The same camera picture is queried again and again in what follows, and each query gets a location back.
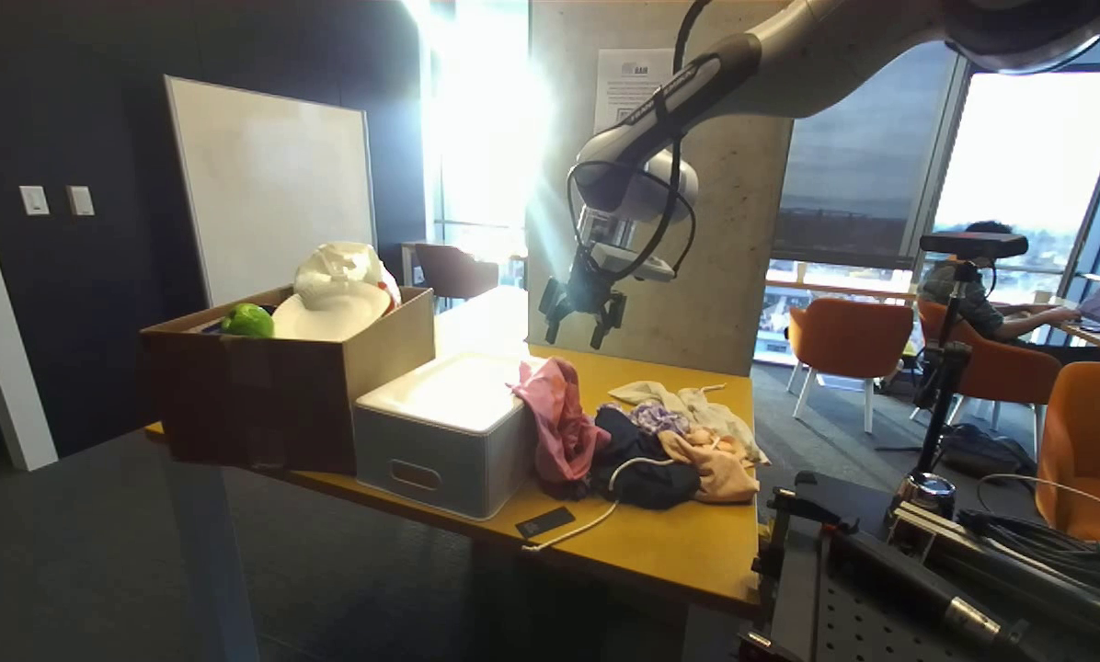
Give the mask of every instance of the pink cloth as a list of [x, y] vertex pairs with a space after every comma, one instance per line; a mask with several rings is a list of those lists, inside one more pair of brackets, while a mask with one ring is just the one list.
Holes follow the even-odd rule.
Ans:
[[519, 363], [514, 395], [535, 421], [535, 480], [548, 487], [586, 483], [592, 452], [609, 443], [609, 434], [582, 411], [576, 369], [565, 361]]

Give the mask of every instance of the small black object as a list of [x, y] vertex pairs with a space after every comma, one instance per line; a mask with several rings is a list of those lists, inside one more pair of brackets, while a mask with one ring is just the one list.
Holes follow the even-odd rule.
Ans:
[[551, 512], [543, 512], [543, 514], [533, 514], [533, 520], [521, 520], [514, 531], [519, 531], [519, 536], [540, 536], [543, 531], [555, 531], [555, 528], [565, 528], [565, 521], [572, 521], [572, 512], [571, 508], [551, 508]]

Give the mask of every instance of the white storage bin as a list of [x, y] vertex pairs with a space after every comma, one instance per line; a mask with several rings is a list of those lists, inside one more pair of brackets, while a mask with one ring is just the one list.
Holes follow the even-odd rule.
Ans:
[[494, 514], [530, 475], [533, 421], [512, 395], [519, 358], [461, 355], [358, 399], [358, 480]]

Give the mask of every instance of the brown box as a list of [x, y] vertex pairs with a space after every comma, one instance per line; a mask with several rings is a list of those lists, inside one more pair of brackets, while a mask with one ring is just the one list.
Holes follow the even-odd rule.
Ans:
[[[289, 287], [241, 301], [279, 307]], [[353, 475], [353, 402], [432, 361], [432, 295], [344, 341], [230, 339], [213, 326], [239, 301], [140, 330], [144, 373], [167, 452], [191, 463]]]

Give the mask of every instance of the cardboard box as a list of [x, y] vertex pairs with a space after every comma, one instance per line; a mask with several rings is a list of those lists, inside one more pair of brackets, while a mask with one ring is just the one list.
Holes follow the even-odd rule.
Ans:
[[530, 475], [533, 416], [512, 395], [519, 358], [454, 355], [358, 402], [358, 480], [494, 514]]
[[[241, 301], [279, 307], [289, 287]], [[432, 295], [399, 307], [344, 341], [228, 339], [228, 308], [140, 330], [167, 452], [191, 463], [353, 475], [350, 410], [359, 395], [432, 361]]]

